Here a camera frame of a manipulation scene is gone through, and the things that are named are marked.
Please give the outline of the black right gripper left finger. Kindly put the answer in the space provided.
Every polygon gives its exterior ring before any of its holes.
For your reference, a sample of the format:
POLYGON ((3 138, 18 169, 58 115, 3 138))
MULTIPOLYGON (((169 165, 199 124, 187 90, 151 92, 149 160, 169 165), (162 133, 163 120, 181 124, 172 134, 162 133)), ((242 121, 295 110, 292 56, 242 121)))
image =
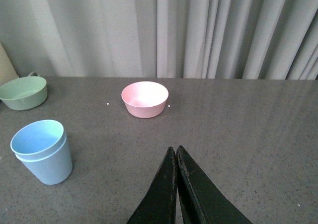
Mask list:
POLYGON ((176 216, 177 160, 169 147, 155 177, 129 224, 174 224, 176 216))

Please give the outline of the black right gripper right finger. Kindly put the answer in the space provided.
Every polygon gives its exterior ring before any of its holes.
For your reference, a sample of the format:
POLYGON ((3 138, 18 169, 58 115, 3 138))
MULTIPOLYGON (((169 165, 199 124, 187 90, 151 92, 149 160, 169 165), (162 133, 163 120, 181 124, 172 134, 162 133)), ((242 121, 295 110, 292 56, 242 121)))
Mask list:
POLYGON ((249 224, 183 146, 177 149, 178 193, 185 224, 249 224))

